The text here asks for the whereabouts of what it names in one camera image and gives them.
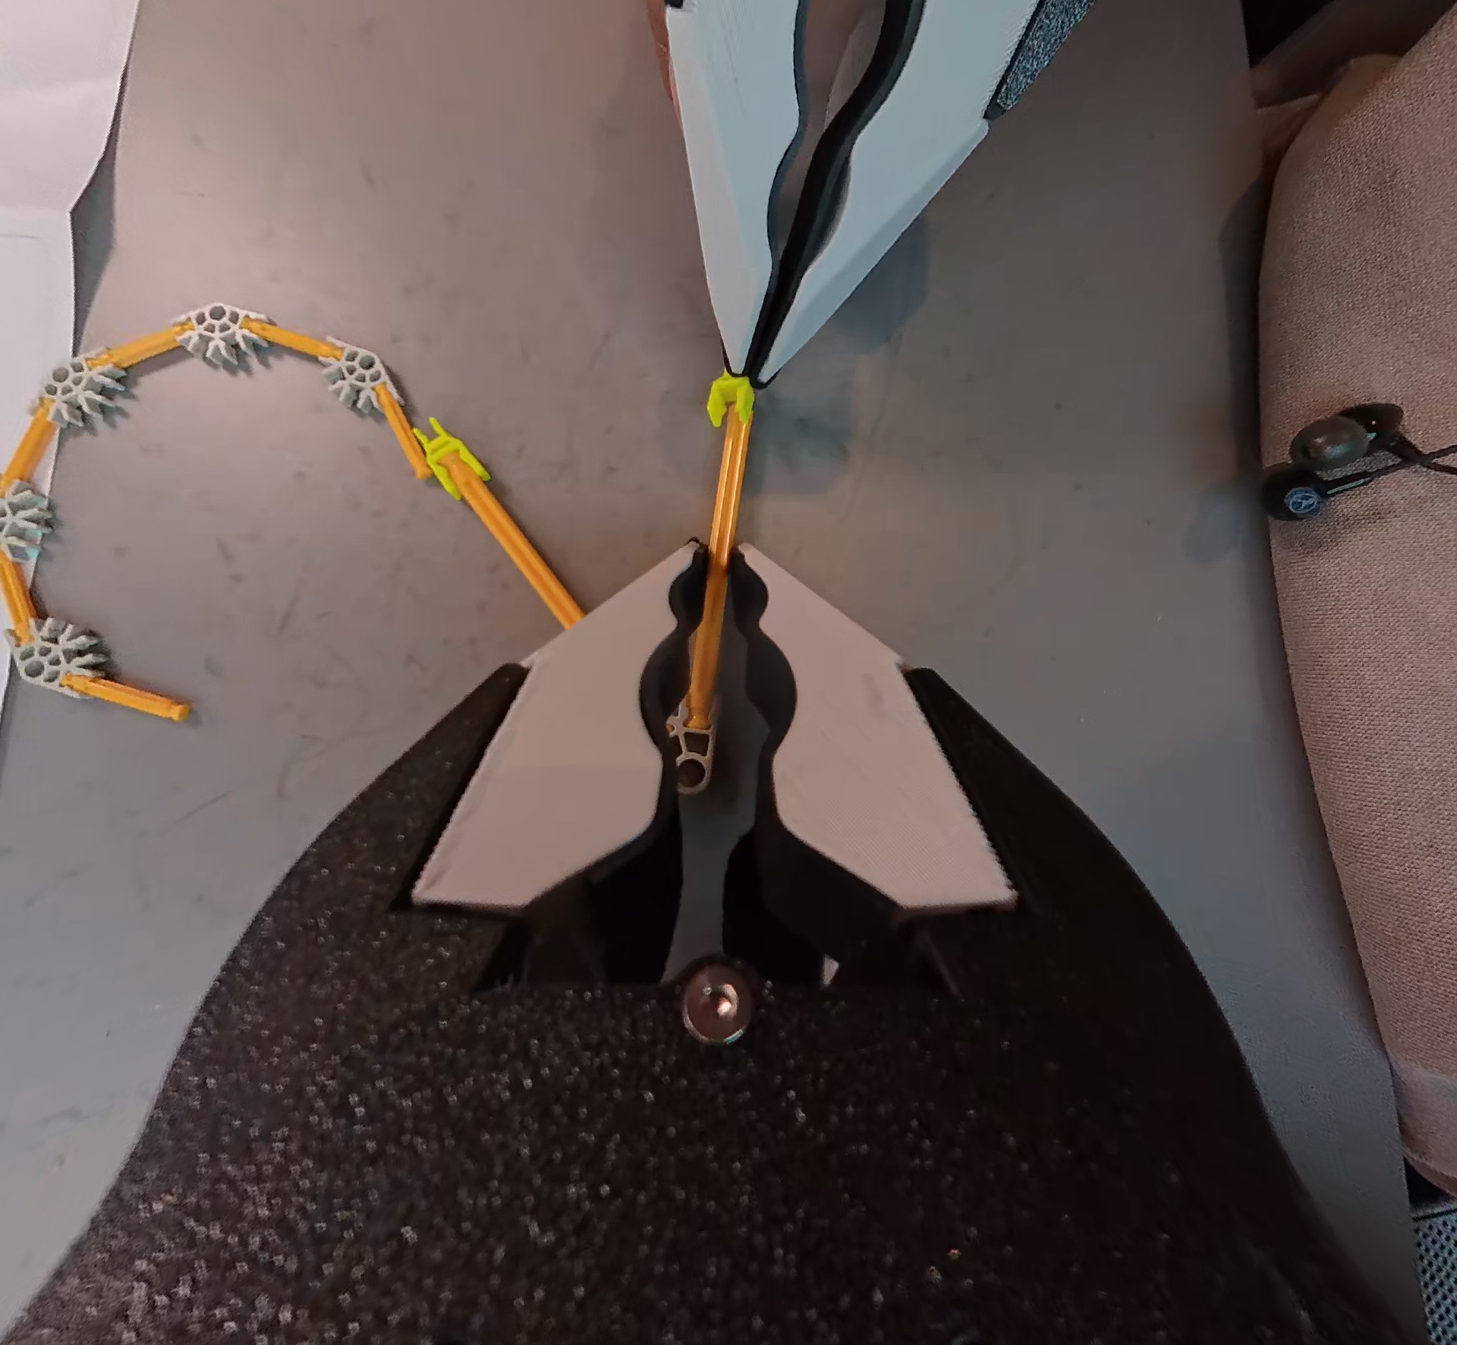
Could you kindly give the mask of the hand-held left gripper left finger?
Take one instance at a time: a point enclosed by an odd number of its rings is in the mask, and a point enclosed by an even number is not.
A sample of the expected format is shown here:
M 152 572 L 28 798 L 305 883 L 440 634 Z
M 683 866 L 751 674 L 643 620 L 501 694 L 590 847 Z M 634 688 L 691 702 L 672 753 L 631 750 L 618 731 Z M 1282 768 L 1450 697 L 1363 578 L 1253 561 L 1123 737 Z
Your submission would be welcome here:
M 505 922 L 490 984 L 663 981 L 683 899 L 669 717 L 706 550 L 688 542 L 505 669 L 510 696 L 411 888 Z

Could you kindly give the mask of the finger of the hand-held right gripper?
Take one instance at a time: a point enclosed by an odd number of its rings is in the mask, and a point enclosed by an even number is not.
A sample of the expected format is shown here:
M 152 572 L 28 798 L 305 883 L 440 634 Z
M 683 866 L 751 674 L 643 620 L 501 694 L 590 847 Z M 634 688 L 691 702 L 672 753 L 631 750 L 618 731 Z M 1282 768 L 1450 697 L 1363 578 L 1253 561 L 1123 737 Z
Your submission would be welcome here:
M 773 279 L 776 180 L 801 132 L 801 1 L 683 0 L 666 12 L 702 262 L 733 372 L 750 370 Z
M 1041 0 L 886 0 L 871 60 L 821 133 L 750 352 L 764 387 L 867 277 L 987 132 Z

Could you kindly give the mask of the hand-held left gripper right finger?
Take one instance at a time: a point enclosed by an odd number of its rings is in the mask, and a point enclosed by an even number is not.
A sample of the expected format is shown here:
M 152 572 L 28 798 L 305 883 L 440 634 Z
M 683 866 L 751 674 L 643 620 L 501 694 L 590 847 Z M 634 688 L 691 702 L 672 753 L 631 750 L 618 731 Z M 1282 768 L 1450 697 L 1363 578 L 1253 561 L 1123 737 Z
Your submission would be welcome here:
M 754 820 L 725 877 L 725 948 L 818 985 L 929 917 L 1018 892 L 902 657 L 788 570 L 730 567 L 745 689 L 767 733 Z

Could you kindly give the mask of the grey wedge connector piece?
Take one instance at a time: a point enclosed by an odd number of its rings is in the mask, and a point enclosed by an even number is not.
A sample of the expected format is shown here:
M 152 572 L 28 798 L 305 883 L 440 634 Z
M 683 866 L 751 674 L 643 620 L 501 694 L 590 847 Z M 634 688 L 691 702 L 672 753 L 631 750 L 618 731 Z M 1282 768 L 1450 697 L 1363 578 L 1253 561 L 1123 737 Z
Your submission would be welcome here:
M 674 765 L 680 795 L 702 793 L 713 779 L 717 745 L 719 700 L 714 699 L 708 716 L 696 714 L 685 697 L 668 717 L 666 731 L 674 747 Z

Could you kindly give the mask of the grey snowflake connector piece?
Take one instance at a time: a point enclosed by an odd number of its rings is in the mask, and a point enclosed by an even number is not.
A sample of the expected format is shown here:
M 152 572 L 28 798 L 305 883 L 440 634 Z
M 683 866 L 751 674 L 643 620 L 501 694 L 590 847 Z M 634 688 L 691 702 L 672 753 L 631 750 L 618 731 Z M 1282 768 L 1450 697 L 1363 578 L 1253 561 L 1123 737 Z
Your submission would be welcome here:
M 270 350 L 270 341 L 261 335 L 245 308 L 214 300 L 182 316 L 174 327 L 175 344 L 189 355 L 220 369 L 242 369 L 254 356 Z
M 343 344 L 319 353 L 316 361 L 330 390 L 355 414 L 386 418 L 389 407 L 405 407 L 400 389 L 378 353 Z
M 2 489 L 2 550 L 19 564 L 34 561 L 55 527 L 51 497 L 28 480 Z
M 78 697 L 65 688 L 65 679 L 107 679 L 110 655 L 96 634 L 58 618 L 31 623 L 27 632 L 8 629 L 10 658 L 14 674 L 24 682 L 48 691 Z
M 42 412 L 58 428 L 106 428 L 115 421 L 118 397 L 127 393 L 126 378 L 127 369 L 109 358 L 93 364 L 73 356 L 47 373 Z

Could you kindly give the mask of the person's right hand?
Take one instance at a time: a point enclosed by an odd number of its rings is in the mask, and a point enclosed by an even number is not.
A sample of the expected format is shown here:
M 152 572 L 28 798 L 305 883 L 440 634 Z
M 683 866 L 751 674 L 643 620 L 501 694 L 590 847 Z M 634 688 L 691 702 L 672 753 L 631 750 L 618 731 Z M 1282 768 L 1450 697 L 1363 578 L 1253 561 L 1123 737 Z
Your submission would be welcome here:
M 666 20 L 666 1 L 665 0 L 644 0 L 648 22 L 651 26 L 652 46 L 658 62 L 658 70 L 665 84 L 665 88 L 669 94 L 669 99 L 674 107 L 674 114 L 679 122 L 683 122 L 679 87 L 675 79 L 675 71 L 671 56 L 671 42 L 669 42 L 669 28 Z

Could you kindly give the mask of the white building instruction sheet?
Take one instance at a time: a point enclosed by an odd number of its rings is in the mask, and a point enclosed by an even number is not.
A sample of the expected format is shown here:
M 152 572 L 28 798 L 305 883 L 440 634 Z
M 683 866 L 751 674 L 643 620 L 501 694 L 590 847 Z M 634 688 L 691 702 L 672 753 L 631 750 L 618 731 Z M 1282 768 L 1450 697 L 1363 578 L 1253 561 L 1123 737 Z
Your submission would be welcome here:
M 72 212 L 112 133 L 140 0 L 2 0 L 2 454 L 76 338 Z

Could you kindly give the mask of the grey mesh cloth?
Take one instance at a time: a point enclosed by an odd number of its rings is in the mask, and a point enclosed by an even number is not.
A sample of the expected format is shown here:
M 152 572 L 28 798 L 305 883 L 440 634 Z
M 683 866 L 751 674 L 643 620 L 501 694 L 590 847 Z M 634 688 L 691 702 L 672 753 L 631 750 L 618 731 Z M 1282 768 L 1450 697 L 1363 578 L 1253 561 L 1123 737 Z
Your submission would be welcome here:
M 1412 1205 L 1419 1286 L 1433 1343 L 1456 1343 L 1456 1199 L 1434 1196 Z

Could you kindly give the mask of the black wired earphones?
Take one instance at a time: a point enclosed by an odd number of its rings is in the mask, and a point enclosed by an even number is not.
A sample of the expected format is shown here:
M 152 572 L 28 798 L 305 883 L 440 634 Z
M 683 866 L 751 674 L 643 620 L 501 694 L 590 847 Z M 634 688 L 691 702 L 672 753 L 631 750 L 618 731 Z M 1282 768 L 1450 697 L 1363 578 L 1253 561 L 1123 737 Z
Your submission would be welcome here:
M 1284 463 L 1267 466 L 1261 503 L 1275 522 L 1307 522 L 1337 497 L 1408 472 L 1456 477 L 1456 446 L 1422 448 L 1394 403 L 1344 407 L 1303 429 Z

